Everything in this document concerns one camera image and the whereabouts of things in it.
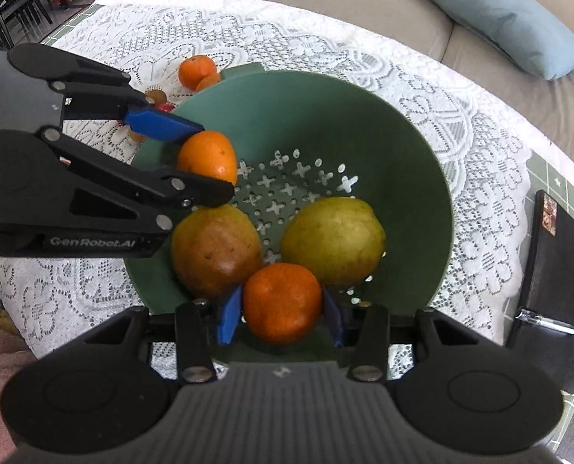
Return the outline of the orange mandarin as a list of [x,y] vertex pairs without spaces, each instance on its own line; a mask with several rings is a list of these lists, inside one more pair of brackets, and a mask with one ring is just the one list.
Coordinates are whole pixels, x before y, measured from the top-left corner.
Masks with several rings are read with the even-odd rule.
[[309,334],[322,311],[323,290],[307,268],[267,265],[243,286],[243,315],[249,330],[273,346],[296,343]]
[[238,181],[234,147],[221,132],[204,130],[185,141],[177,155],[177,169],[231,183]]
[[217,72],[217,66],[209,56],[195,55],[180,64],[178,78],[183,87],[195,90],[205,78]]

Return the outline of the brown kiwi fruit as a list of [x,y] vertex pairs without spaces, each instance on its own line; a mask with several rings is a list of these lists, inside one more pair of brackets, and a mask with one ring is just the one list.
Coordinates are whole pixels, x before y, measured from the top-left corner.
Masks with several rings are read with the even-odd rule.
[[151,99],[155,105],[161,105],[167,102],[167,96],[161,89],[147,89],[145,95]]

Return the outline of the black notebook with pen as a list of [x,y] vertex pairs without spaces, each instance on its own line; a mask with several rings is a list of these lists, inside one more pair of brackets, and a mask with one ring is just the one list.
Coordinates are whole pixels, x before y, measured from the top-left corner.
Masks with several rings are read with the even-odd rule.
[[543,189],[506,347],[574,393],[574,219]]

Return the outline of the white lace tablecloth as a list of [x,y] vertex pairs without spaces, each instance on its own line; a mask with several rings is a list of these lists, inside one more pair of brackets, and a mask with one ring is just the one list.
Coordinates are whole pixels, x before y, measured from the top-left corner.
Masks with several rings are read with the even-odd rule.
[[195,53],[222,68],[258,63],[268,78],[322,80],[330,99],[348,91],[373,102],[379,128],[338,102],[345,135],[322,123],[234,132],[234,204],[274,262],[283,228],[305,206],[367,201],[391,221],[387,254],[362,294],[396,310],[432,305],[504,342],[523,276],[530,150],[519,135],[525,119],[495,96],[393,39],[262,0],[96,0],[49,43],[121,68],[181,107],[194,98],[177,69]]

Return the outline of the light blue pillow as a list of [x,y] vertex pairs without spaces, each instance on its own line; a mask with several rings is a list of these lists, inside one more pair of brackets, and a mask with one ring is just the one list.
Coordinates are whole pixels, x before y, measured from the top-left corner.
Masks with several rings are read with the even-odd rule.
[[574,33],[536,0],[432,0],[518,68],[547,81],[574,71]]

